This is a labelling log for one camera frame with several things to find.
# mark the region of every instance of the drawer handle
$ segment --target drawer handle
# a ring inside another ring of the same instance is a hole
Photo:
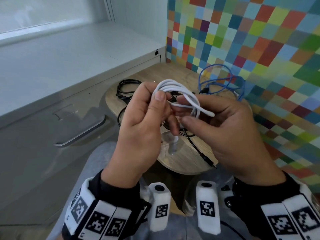
[[[74,143],[75,141],[78,141],[79,139],[81,139],[82,137],[84,137],[85,135],[89,134],[90,132],[94,131],[95,129],[99,128],[100,126],[102,126],[107,120],[107,116],[105,115],[102,119],[102,121],[99,121],[98,123],[96,123],[95,125],[91,126],[90,128],[86,129],[85,131],[81,132],[79,135],[76,135],[75,137],[71,138],[70,140],[64,142],[64,143],[55,143],[53,144],[56,147],[63,147],[63,146],[68,146],[71,145],[72,143]]]

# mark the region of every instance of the wooden tabletop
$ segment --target wooden tabletop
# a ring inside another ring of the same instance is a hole
[[[156,82],[159,83],[165,79],[173,79],[186,86],[191,92],[198,93],[198,77],[196,72],[193,72],[179,64],[174,63],[160,63],[150,66],[140,72],[137,72],[124,79],[136,79],[142,82]],[[208,78],[202,76],[201,81],[208,80]],[[113,84],[106,92],[106,104],[110,110],[118,116],[120,111],[126,106],[126,103],[116,97],[118,83]],[[137,88],[136,84],[128,84],[122,87],[123,91],[133,91]],[[211,86],[211,91],[218,91],[220,86]],[[229,90],[223,90],[219,93],[220,96],[236,99],[234,93]],[[216,165],[218,163],[209,145],[202,141],[197,136],[191,137],[194,144],[198,147],[202,153],[210,158]],[[185,175],[197,175],[211,167],[202,159],[202,157],[192,147],[186,137],[179,137],[180,149],[173,155],[168,153],[161,153],[158,161],[166,168],[180,174]]]

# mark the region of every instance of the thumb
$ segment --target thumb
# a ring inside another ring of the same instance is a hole
[[[160,127],[166,110],[167,99],[166,94],[163,91],[158,91],[151,98],[148,106],[148,111],[144,116],[143,122],[151,126]]]
[[[213,140],[216,130],[218,128],[207,124],[203,120],[199,120],[195,117],[185,116],[181,117],[181,124],[191,133],[195,134],[205,143],[210,145]]]

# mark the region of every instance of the coiled white cable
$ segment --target coiled white cable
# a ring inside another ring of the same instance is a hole
[[[215,114],[211,111],[208,111],[208,110],[205,110],[204,108],[202,108],[200,106],[200,102],[199,100],[197,99],[197,97],[189,91],[188,88],[186,88],[184,85],[178,83],[177,81],[175,80],[172,80],[172,79],[166,79],[166,80],[163,80],[162,82],[160,82],[158,84],[158,86],[155,88],[152,96],[155,95],[155,93],[157,91],[164,91],[164,92],[180,92],[183,94],[183,96],[186,98],[186,100],[191,104],[191,105],[183,105],[183,104],[177,104],[177,103],[171,103],[171,105],[173,106],[177,106],[177,107],[183,107],[183,108],[190,108],[192,109],[191,113],[190,113],[190,116],[194,116],[196,118],[199,117],[200,115],[200,112],[210,116],[210,117],[214,117]]]

